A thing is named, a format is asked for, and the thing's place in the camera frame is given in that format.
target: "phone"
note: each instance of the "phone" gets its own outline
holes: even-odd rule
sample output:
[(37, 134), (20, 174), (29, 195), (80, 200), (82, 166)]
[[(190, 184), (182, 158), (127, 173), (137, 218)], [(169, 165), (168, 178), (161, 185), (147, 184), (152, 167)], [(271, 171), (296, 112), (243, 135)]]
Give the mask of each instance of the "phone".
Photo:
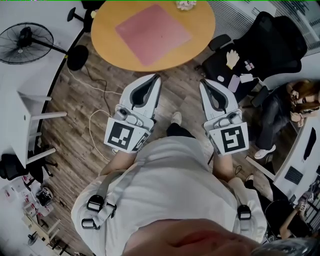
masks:
[(228, 89), (235, 93), (240, 83), (240, 78), (235, 74), (231, 77), (230, 83), (228, 85)]

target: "wooden floor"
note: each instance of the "wooden floor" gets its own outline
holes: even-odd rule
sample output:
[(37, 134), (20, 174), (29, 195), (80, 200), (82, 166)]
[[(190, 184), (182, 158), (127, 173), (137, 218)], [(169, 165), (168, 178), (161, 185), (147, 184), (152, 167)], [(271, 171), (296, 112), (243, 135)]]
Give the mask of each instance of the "wooden floor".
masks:
[[(79, 43), (89, 49), (89, 57), (86, 62), (91, 75), (95, 79), (107, 81), (107, 91), (121, 93), (129, 83), (136, 78), (144, 76), (145, 73), (123, 70), (112, 66), (97, 54), (87, 34), (82, 36)], [(171, 115), (175, 111), (182, 113), (182, 126), (187, 128), (202, 143), (205, 155), (209, 159), (213, 152), (213, 146), (205, 137), (202, 124), (205, 115), (202, 110), (201, 96), (199, 93), (199, 80), (202, 78), (200, 71), (194, 71), (194, 67), (200, 64), (211, 53), (207, 48), (194, 60), (176, 68), (159, 72), (162, 78), (162, 89), (158, 107), (155, 111), (157, 124), (148, 142), (165, 136), (165, 131), (170, 124)], [(73, 72), (74, 76), (94, 87), (105, 87), (104, 82), (92, 82), (86, 75), (87, 71)], [(70, 210), (80, 192), (94, 180), (100, 170), (108, 163), (94, 148), (89, 134), (89, 116), (96, 110), (108, 111), (103, 99), (103, 93), (88, 86), (82, 85), (72, 78), (65, 65), (52, 91), (52, 101), (48, 104), (46, 111), (66, 111), (68, 115), (63, 118), (47, 119), (42, 124), (42, 141), (56, 148), (56, 153), (47, 157), (49, 161), (57, 162), (58, 168), (48, 166), (53, 173), (47, 183), (52, 189), (55, 200), (64, 200), (66, 207), (54, 203), (55, 210), (45, 218), (50, 224), (57, 218), (61, 219), (60, 238), (69, 243), (69, 251), (81, 252), (92, 255), (92, 252), (84, 244), (76, 233), (70, 217)], [(119, 103), (120, 95), (106, 93), (106, 100), (114, 112), (115, 105)], [(244, 118), (250, 123), (253, 115), (252, 110), (244, 113)], [(91, 119), (91, 132), (96, 146), (101, 153), (110, 160), (113, 157), (111, 148), (103, 144), (108, 116), (98, 112)], [(280, 162), (288, 153), (295, 134), (289, 127), (288, 132), (282, 133), (282, 145), (278, 145), (281, 154), (275, 158)], [(255, 168), (250, 165), (245, 157), (253, 156), (256, 148), (251, 146), (248, 151), (233, 155), (234, 168), (242, 166), (239, 177), (245, 179), (254, 173)]]

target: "round wooden table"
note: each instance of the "round wooden table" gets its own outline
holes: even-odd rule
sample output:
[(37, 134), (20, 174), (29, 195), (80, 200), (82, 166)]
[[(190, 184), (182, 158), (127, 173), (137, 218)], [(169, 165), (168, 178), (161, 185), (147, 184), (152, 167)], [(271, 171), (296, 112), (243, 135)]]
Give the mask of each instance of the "round wooden table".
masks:
[[(191, 40), (144, 66), (116, 32), (115, 27), (129, 17), (160, 5), (191, 34)], [(106, 1), (98, 10), (91, 28), (91, 39), (97, 53), (110, 64), (122, 69), (155, 72), (179, 66), (202, 52), (216, 28), (215, 15), (207, 1), (198, 1), (193, 9), (179, 10), (175, 1)]]

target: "black buckle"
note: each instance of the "black buckle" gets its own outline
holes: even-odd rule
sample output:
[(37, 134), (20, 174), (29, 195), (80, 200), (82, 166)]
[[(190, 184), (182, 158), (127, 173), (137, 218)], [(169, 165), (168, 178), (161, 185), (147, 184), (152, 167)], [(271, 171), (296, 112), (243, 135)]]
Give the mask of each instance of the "black buckle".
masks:
[(237, 212), (240, 221), (247, 221), (251, 219), (251, 210), (249, 206), (242, 204), (238, 207)]
[(84, 230), (99, 230), (100, 229), (100, 226), (97, 227), (92, 218), (84, 218), (81, 221), (81, 226)]
[(113, 210), (112, 210), (112, 212), (111, 212), (111, 214), (110, 214), (110, 217), (111, 217), (111, 219), (115, 216), (115, 213), (116, 213), (116, 210), (117, 210), (117, 205), (115, 204), (115, 205), (112, 205), (112, 204), (110, 204), (110, 203), (106, 203), (106, 205), (107, 206), (111, 206), (111, 207), (113, 207)]
[(102, 207), (104, 206), (105, 200), (101, 195), (95, 194), (90, 197), (88, 203), (86, 204), (86, 208), (90, 211), (100, 212)]

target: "pink mat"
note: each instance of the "pink mat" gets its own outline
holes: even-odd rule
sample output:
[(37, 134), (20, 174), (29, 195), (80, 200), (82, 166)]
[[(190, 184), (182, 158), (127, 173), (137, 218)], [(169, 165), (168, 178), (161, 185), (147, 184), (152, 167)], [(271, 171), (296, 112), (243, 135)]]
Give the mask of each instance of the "pink mat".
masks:
[(144, 66), (191, 39), (190, 33), (157, 4), (128, 18), (115, 30)]

